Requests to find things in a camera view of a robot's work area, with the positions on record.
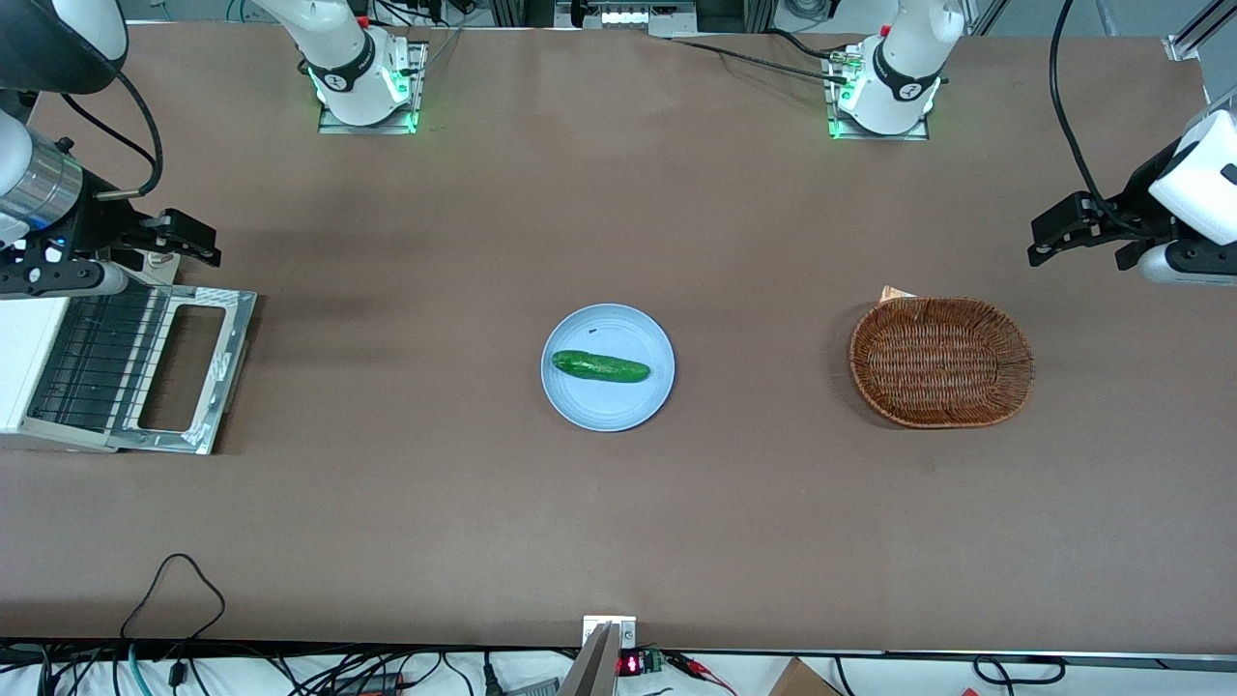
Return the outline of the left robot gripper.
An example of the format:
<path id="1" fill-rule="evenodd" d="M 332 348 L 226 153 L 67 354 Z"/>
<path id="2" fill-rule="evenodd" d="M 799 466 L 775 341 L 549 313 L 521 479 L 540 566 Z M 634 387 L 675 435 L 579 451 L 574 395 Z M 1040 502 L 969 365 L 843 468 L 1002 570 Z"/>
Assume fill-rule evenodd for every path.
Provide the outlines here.
<path id="1" fill-rule="evenodd" d="M 1179 143 L 1179 140 L 1166 143 L 1131 173 L 1123 189 L 1108 199 L 1110 215 L 1103 218 L 1087 192 L 1074 192 L 1034 218 L 1030 224 L 1033 242 L 1025 250 L 1032 268 L 1066 250 L 1131 241 L 1116 251 L 1119 272 L 1157 273 L 1153 250 L 1157 244 L 1181 239 L 1181 224 L 1157 202 L 1150 185 L 1166 171 Z"/>

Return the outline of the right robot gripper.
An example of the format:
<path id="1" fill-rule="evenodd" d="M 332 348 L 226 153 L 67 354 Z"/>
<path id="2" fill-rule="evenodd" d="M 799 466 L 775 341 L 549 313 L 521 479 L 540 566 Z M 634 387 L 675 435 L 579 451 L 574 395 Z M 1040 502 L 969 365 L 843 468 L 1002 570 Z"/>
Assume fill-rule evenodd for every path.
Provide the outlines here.
<path id="1" fill-rule="evenodd" d="M 93 257 L 140 227 L 142 250 L 181 255 L 219 268 L 221 251 L 215 227 L 181 210 L 146 216 L 129 202 L 98 202 L 98 193 L 116 189 L 104 178 L 84 178 L 75 194 L 66 184 L 51 190 L 40 204 L 40 260 L 58 263 L 66 257 Z"/>

